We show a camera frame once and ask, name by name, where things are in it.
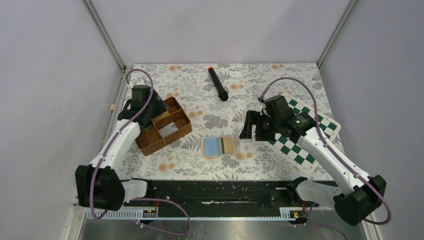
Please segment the beige leather card holder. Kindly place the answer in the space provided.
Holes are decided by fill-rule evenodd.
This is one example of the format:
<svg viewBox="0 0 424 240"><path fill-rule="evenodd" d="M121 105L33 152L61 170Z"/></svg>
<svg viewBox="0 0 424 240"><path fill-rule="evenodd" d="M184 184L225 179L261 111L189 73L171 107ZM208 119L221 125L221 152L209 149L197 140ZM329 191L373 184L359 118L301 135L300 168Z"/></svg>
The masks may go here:
<svg viewBox="0 0 424 240"><path fill-rule="evenodd" d="M235 154L233 137L230 135L204 136L200 139L201 155L204 158L231 156Z"/></svg>

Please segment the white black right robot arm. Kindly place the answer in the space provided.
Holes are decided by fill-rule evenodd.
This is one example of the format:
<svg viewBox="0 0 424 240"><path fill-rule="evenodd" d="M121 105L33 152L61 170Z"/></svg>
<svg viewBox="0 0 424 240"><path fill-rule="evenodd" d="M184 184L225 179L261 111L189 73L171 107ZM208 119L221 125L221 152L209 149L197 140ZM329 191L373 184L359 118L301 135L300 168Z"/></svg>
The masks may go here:
<svg viewBox="0 0 424 240"><path fill-rule="evenodd" d="M336 187L298 177L288 185L287 201L299 206L304 201L332 208L347 224L356 226L384 203L386 180L371 176L341 153L322 133L317 116L295 113L286 98L276 95L261 111L248 110L239 139L276 141L276 135L298 145L332 177Z"/></svg>

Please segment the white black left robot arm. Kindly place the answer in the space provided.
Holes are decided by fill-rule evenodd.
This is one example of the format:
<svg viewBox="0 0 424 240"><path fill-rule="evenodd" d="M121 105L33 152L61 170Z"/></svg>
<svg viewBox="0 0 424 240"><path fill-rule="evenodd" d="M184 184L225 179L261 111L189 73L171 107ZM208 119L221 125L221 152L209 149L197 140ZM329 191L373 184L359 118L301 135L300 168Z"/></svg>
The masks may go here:
<svg viewBox="0 0 424 240"><path fill-rule="evenodd" d="M154 202L155 192L145 180L121 180L117 169L136 138L151 129L153 119L167 110L168 106L152 87L132 88L131 98L118 114L115 128L100 153L89 165L79 165L75 171L80 206L117 211L133 199L144 206Z"/></svg>

